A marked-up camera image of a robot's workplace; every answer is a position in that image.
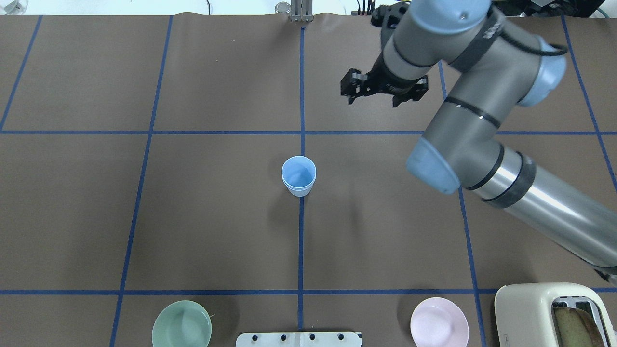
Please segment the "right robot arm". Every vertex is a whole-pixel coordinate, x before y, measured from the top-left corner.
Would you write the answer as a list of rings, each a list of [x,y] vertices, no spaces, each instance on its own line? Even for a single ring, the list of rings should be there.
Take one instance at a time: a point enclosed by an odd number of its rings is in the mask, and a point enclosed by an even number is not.
[[[616,283],[616,213],[494,136],[516,107],[557,88],[568,48],[510,22],[489,0],[413,0],[380,6],[381,52],[368,73],[341,79],[350,105],[377,93],[392,105],[420,100],[428,72],[444,61],[460,77],[407,160],[437,191],[459,188],[522,220]]]

